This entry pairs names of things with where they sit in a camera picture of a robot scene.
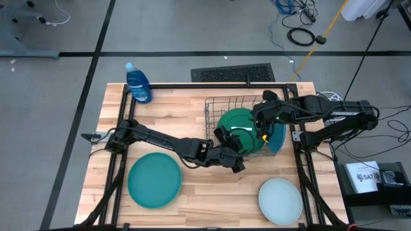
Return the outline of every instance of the blue bottle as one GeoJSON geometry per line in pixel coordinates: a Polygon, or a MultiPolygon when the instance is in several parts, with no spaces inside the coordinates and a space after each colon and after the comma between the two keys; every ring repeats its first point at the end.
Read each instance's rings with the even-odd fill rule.
{"type": "Polygon", "coordinates": [[[139,103],[149,103],[152,100],[152,90],[150,82],[145,74],[131,63],[126,64],[127,85],[133,97],[139,103]]]}

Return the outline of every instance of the concrete floor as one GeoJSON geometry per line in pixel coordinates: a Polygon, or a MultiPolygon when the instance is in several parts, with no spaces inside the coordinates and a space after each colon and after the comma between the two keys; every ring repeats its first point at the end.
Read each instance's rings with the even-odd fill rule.
{"type": "MultiPolygon", "coordinates": [[[[21,19],[15,33],[32,49],[94,51],[109,0],[59,0],[71,14],[63,26],[45,26],[36,20],[21,19]]],[[[322,33],[343,0],[317,0],[319,16],[310,27],[322,33]]],[[[37,11],[49,21],[62,21],[53,0],[36,2],[37,11]]],[[[278,51],[271,44],[268,25],[277,10],[268,0],[117,0],[103,51],[278,51]]],[[[298,25],[290,19],[289,24],[298,25]]],[[[339,18],[322,51],[364,51],[377,27],[373,19],[347,22],[339,18]]],[[[307,51],[286,39],[287,29],[278,22],[273,26],[274,40],[288,51],[307,51]]],[[[373,51],[411,50],[411,32],[397,11],[384,21],[373,51]]],[[[293,57],[299,64],[304,57],[293,57]]],[[[91,58],[0,58],[0,229],[37,230],[53,186],[74,113],[80,99],[91,58]]],[[[313,81],[317,91],[344,95],[361,57],[314,56],[301,71],[303,81],[313,81]]],[[[190,69],[225,65],[270,62],[277,81],[288,81],[292,65],[284,56],[206,57],[101,57],[91,85],[77,139],[67,169],[51,228],[73,224],[80,198],[87,157],[91,145],[80,138],[97,125],[105,86],[124,82],[124,64],[132,62],[151,82],[191,81],[190,69]]],[[[368,99],[377,107],[396,107],[410,103],[411,57],[374,56],[365,58],[363,67],[348,99],[368,99]]],[[[396,117],[406,125],[409,114],[396,117]]],[[[398,135],[381,123],[367,135],[398,135]]],[[[394,139],[375,138],[350,142],[350,151],[359,156],[398,145],[394,139]]],[[[411,176],[410,146],[405,145],[370,160],[401,161],[411,176]]],[[[343,154],[340,163],[355,162],[343,154]]],[[[375,208],[354,212],[361,225],[378,220],[375,208]]],[[[407,230],[407,219],[385,218],[369,227],[407,230]]]]}

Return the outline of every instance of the teal plate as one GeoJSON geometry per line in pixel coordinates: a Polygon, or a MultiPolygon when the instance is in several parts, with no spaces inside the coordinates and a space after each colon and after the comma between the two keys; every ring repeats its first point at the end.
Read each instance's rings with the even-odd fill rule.
{"type": "Polygon", "coordinates": [[[127,186],[131,198],[148,209],[159,209],[174,200],[182,185],[177,162],[164,153],[141,157],[128,174],[127,186]]]}

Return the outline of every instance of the light blue plate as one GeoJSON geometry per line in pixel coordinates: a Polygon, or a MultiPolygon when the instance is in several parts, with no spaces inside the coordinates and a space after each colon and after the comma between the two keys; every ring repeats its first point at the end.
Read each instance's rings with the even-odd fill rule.
{"type": "Polygon", "coordinates": [[[298,189],[281,178],[267,180],[258,194],[259,208],[264,216],[277,225],[291,225],[302,212],[302,199],[298,189]]]}

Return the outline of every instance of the black cord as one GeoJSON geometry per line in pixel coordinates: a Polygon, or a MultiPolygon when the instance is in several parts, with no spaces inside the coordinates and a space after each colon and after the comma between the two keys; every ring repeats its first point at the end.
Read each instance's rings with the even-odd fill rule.
{"type": "Polygon", "coordinates": [[[287,56],[290,60],[292,60],[292,62],[293,62],[293,71],[294,71],[294,73],[297,75],[297,77],[299,78],[299,81],[301,81],[302,78],[301,78],[300,74],[295,71],[295,60],[294,60],[293,58],[291,58],[290,55],[287,54],[287,52],[285,51],[285,48],[284,48],[282,45],[280,45],[280,44],[278,44],[277,42],[274,41],[274,33],[272,32],[272,25],[273,25],[275,22],[278,21],[278,17],[279,17],[279,16],[280,16],[280,13],[277,14],[277,17],[275,18],[275,20],[272,21],[272,22],[270,23],[270,26],[268,27],[268,30],[269,30],[269,32],[270,32],[270,34],[271,34],[271,43],[273,43],[273,44],[276,45],[277,47],[280,47],[280,48],[283,50],[284,55],[287,56]]]}
{"type": "Polygon", "coordinates": [[[396,116],[396,115],[398,115],[398,114],[400,114],[400,113],[402,113],[402,112],[406,112],[407,110],[410,110],[411,105],[405,105],[405,106],[400,106],[400,107],[395,107],[395,108],[385,107],[385,108],[380,108],[380,110],[382,110],[382,109],[400,109],[400,108],[407,108],[407,109],[400,110],[399,112],[396,112],[395,114],[392,114],[392,115],[390,115],[390,116],[388,115],[388,116],[386,116],[386,117],[383,117],[383,118],[381,118],[380,120],[383,120],[383,119],[386,119],[386,118],[390,118],[390,117],[396,116]]]}
{"type": "Polygon", "coordinates": [[[358,227],[364,227],[364,226],[376,224],[376,223],[379,223],[379,222],[382,222],[382,221],[384,221],[384,219],[381,219],[379,221],[374,221],[374,222],[371,222],[371,223],[366,223],[366,224],[363,224],[363,225],[358,225],[358,227]]]}
{"type": "MultiPolygon", "coordinates": [[[[387,17],[388,11],[389,11],[389,9],[391,8],[391,5],[392,5],[393,2],[394,2],[394,0],[391,0],[391,2],[390,2],[390,4],[388,5],[388,7],[386,7],[386,9],[385,9],[385,14],[384,14],[383,18],[381,19],[380,23],[378,24],[377,29],[375,30],[374,35],[373,35],[372,38],[371,38],[371,41],[368,43],[368,46],[367,46],[367,49],[365,50],[365,52],[367,52],[367,51],[370,49],[372,42],[374,42],[375,36],[377,35],[378,31],[380,30],[381,24],[383,23],[384,19],[387,17]]],[[[344,96],[344,101],[345,101],[345,99],[346,99],[347,96],[348,96],[349,90],[350,90],[351,87],[353,86],[353,83],[354,83],[354,81],[355,81],[355,78],[357,77],[357,74],[358,74],[358,72],[359,72],[360,69],[361,69],[361,66],[362,66],[362,63],[364,62],[364,59],[365,59],[365,55],[362,56],[360,65],[358,65],[357,71],[355,72],[354,77],[353,77],[353,79],[351,80],[351,83],[350,83],[349,86],[348,86],[347,92],[345,93],[345,96],[344,96]]]]}
{"type": "Polygon", "coordinates": [[[372,154],[372,155],[367,155],[367,156],[364,156],[364,157],[357,157],[357,156],[355,156],[356,158],[368,158],[368,157],[374,157],[374,156],[376,156],[376,155],[381,155],[381,154],[384,154],[384,153],[386,153],[386,152],[388,152],[388,151],[392,151],[392,150],[394,150],[394,149],[400,148],[400,147],[408,144],[408,143],[411,141],[411,138],[409,138],[411,131],[408,129],[408,127],[407,127],[404,123],[402,123],[402,122],[400,122],[400,121],[398,121],[398,120],[390,120],[390,121],[387,122],[387,124],[388,124],[388,126],[389,126],[390,128],[394,129],[395,131],[404,132],[404,133],[403,133],[402,135],[400,135],[399,137],[395,137],[395,136],[391,136],[391,135],[377,135],[377,136],[370,136],[370,137],[382,137],[382,136],[385,136],[385,137],[393,137],[393,138],[397,138],[398,142],[400,142],[401,144],[398,145],[398,146],[395,146],[395,147],[393,147],[393,148],[389,148],[389,149],[387,149],[387,150],[377,152],[377,153],[372,154]],[[405,130],[400,130],[400,129],[394,128],[391,124],[389,124],[389,123],[393,123],[393,122],[397,122],[397,123],[399,123],[400,125],[404,126],[405,130]]]}
{"type": "Polygon", "coordinates": [[[93,151],[92,153],[90,153],[89,158],[90,158],[93,154],[95,154],[96,152],[103,151],[103,150],[104,150],[104,148],[100,148],[100,149],[98,149],[98,150],[96,150],[96,151],[93,151]]]}
{"type": "Polygon", "coordinates": [[[313,32],[311,32],[310,30],[304,29],[304,28],[293,28],[293,29],[289,30],[288,33],[287,33],[287,38],[288,38],[289,41],[291,41],[292,43],[294,43],[298,46],[311,46],[315,42],[315,35],[313,34],[313,32]],[[293,35],[292,35],[292,33],[296,32],[296,31],[301,31],[301,32],[307,33],[309,36],[311,36],[311,41],[310,42],[298,42],[297,40],[295,40],[293,38],[293,35]]]}
{"type": "Polygon", "coordinates": [[[310,0],[310,1],[312,2],[312,4],[308,4],[308,3],[307,3],[308,0],[305,0],[305,2],[303,2],[302,0],[299,0],[299,1],[293,0],[293,2],[295,2],[295,3],[298,4],[298,5],[293,5],[293,7],[294,7],[294,8],[300,8],[300,10],[291,12],[290,14],[286,15],[285,17],[283,17],[283,19],[281,19],[281,24],[282,24],[284,27],[287,27],[287,28],[290,28],[290,29],[291,29],[291,30],[288,31],[288,33],[287,33],[287,38],[288,38],[288,40],[289,40],[290,42],[298,45],[298,46],[311,46],[311,45],[315,42],[315,35],[314,35],[310,30],[307,30],[307,29],[305,29],[305,28],[301,28],[302,26],[311,26],[311,25],[313,24],[312,22],[308,22],[308,23],[307,23],[307,22],[304,22],[304,21],[302,20],[302,14],[303,14],[302,11],[303,11],[303,10],[308,10],[309,12],[312,11],[312,12],[313,12],[312,15],[313,15],[314,17],[316,17],[316,16],[318,15],[318,10],[317,10],[317,8],[315,7],[315,2],[314,2],[314,0],[310,0]],[[285,20],[286,18],[290,17],[290,16],[293,16],[293,15],[297,14],[297,13],[300,14],[301,25],[298,26],[298,27],[287,26],[287,25],[284,23],[284,20],[285,20]],[[311,41],[310,41],[310,42],[299,42],[299,41],[295,40],[295,39],[292,37],[292,33],[296,32],[296,31],[301,31],[301,32],[307,33],[307,34],[311,37],[311,41]]]}

